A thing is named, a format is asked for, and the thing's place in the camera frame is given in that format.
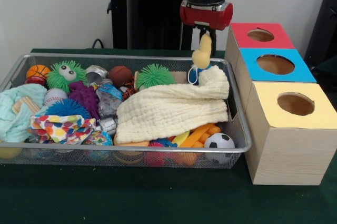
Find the light green towel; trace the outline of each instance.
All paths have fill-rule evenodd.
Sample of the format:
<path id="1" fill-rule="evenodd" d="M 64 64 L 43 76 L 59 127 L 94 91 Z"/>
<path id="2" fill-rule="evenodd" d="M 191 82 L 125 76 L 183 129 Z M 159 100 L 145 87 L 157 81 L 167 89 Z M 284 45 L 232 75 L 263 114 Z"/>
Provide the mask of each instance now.
<path id="1" fill-rule="evenodd" d="M 47 89 L 39 84 L 25 84 L 0 93 L 0 140 L 23 142 L 29 137 L 29 117 L 33 114 L 26 104 L 22 104 L 19 114 L 15 115 L 12 106 L 24 96 L 29 96 L 41 108 L 46 92 Z"/>

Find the orange rubber piece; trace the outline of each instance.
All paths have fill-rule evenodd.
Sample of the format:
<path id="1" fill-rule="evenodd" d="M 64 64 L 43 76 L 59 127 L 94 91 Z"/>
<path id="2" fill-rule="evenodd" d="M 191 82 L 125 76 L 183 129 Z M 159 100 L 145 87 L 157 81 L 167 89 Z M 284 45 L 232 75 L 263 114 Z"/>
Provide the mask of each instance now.
<path id="1" fill-rule="evenodd" d="M 201 143 L 200 141 L 196 141 L 193 146 L 193 148 L 203 148 L 204 147 L 204 144 Z"/>
<path id="2" fill-rule="evenodd" d="M 210 129 L 208 129 L 207 133 L 210 135 L 213 135 L 215 133 L 221 133 L 221 128 L 219 128 L 218 126 L 213 126 Z"/>
<path id="3" fill-rule="evenodd" d="M 195 142 L 197 142 L 200 137 L 207 132 L 207 130 L 209 128 L 211 128 L 212 126 L 214 126 L 214 123 L 208 123 L 206 125 L 202 125 L 200 127 L 198 127 L 197 129 L 195 129 L 195 131 L 189 136 L 187 137 L 187 139 L 179 146 L 180 148 L 190 148 L 193 146 L 193 144 Z"/>
<path id="4" fill-rule="evenodd" d="M 201 137 L 200 137 L 200 142 L 202 144 L 205 144 L 205 141 L 208 139 L 208 137 L 210 137 L 211 135 L 209 133 L 204 133 Z"/>
<path id="5" fill-rule="evenodd" d="M 176 153 L 174 161 L 179 165 L 193 166 L 198 156 L 196 153 Z"/>

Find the white wall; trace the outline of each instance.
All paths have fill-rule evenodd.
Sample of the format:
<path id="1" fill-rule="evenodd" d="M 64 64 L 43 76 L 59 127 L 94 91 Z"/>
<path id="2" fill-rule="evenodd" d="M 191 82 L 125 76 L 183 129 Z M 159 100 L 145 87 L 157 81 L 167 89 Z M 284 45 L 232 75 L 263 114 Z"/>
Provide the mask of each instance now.
<path id="1" fill-rule="evenodd" d="M 95 38 L 112 46 L 110 0 L 0 0 L 0 80 L 32 48 L 87 48 Z M 229 0 L 235 22 L 280 22 L 304 55 L 322 0 Z M 218 33 L 225 49 L 227 31 Z M 197 35 L 193 47 L 197 47 Z"/>

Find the metal basket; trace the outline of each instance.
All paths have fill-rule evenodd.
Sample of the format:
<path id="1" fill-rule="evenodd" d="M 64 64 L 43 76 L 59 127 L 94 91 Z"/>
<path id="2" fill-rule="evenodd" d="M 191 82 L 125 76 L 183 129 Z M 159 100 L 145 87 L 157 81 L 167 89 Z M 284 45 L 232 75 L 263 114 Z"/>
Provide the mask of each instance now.
<path id="1" fill-rule="evenodd" d="M 191 58 L 181 57 L 143 57 L 112 55 L 73 55 L 73 54 L 27 54 L 13 66 L 3 83 L 0 92 L 25 82 L 27 70 L 35 64 L 51 66 L 63 60 L 75 60 L 87 68 L 99 65 L 111 69 L 125 65 L 133 72 L 152 63 L 166 66 L 170 71 L 188 71 Z M 12 158 L 0 158 L 0 163 L 14 164 L 54 164 L 54 165 L 104 165 L 136 167 L 191 167 L 225 168 L 234 166 L 241 153 L 248 151 L 251 137 L 240 102 L 234 74 L 230 64 L 223 59 L 212 59 L 219 66 L 230 83 L 230 95 L 226 100 L 229 121 L 219 123 L 222 132 L 228 134 L 235 143 L 235 149 L 198 149 L 198 148 L 149 148 L 149 147 L 105 147 L 95 145 L 63 145 L 38 143 L 1 143 L 2 151 L 19 154 Z"/>

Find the stacked boxes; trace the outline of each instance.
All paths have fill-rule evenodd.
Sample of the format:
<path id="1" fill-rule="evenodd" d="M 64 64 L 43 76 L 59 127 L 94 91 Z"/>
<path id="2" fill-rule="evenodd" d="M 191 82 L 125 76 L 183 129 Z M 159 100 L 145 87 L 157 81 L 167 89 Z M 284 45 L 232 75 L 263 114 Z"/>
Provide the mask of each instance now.
<path id="1" fill-rule="evenodd" d="M 337 113 L 281 25 L 232 24 L 226 59 L 251 130 L 253 184 L 320 184 L 337 149 Z"/>

